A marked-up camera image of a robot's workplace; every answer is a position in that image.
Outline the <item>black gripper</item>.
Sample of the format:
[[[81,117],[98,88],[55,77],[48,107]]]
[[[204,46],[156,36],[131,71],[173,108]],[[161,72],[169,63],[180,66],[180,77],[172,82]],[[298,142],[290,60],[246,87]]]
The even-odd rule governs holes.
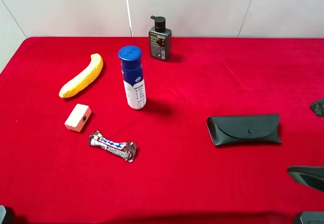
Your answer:
[[[324,100],[320,99],[310,104],[310,109],[318,117],[324,117]],[[291,166],[287,173],[292,179],[302,185],[323,192],[323,166]]]

